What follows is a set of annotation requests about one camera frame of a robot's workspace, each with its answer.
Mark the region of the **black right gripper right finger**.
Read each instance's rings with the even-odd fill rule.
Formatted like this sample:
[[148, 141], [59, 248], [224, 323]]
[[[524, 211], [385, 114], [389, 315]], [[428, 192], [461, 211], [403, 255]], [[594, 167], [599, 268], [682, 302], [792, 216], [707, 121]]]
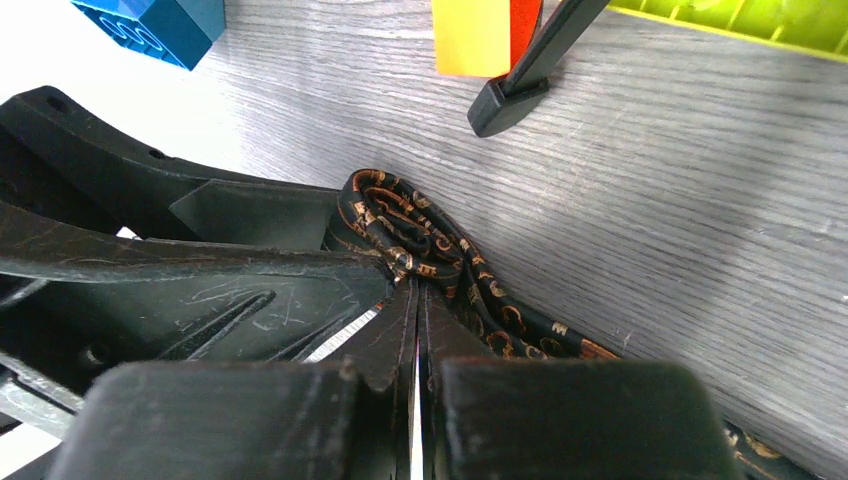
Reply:
[[685, 367], [501, 359], [432, 286], [417, 313], [427, 479], [738, 479]]

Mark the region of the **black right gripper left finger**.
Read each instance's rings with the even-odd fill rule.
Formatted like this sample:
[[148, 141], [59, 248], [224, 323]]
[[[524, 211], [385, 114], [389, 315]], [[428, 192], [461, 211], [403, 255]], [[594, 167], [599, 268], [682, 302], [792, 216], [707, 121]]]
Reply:
[[52, 479], [406, 479], [419, 299], [405, 281], [316, 363], [144, 362], [100, 376]]

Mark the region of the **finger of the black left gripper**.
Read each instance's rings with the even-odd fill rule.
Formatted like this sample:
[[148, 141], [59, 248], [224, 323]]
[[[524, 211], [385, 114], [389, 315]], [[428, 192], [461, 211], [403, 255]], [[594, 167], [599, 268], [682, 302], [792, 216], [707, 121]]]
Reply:
[[1, 105], [1, 199], [115, 234], [319, 249], [338, 194], [193, 163], [42, 86]]
[[133, 240], [120, 228], [1, 207], [1, 276], [30, 287], [1, 312], [1, 350], [76, 395], [120, 363], [186, 357], [186, 339], [216, 320], [229, 331], [195, 357], [266, 360], [391, 290], [382, 266], [352, 254]]

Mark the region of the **black key pattern tie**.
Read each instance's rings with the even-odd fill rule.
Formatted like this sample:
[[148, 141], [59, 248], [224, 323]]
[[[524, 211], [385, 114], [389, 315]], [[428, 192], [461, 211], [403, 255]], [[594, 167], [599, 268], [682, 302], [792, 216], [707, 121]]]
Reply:
[[[501, 359], [624, 359], [566, 324], [522, 304], [499, 284], [481, 251], [440, 207], [402, 178], [354, 172], [342, 187], [324, 236], [326, 249], [381, 259], [393, 283], [434, 287], [459, 324]], [[738, 479], [806, 479], [809, 472], [722, 420]]]

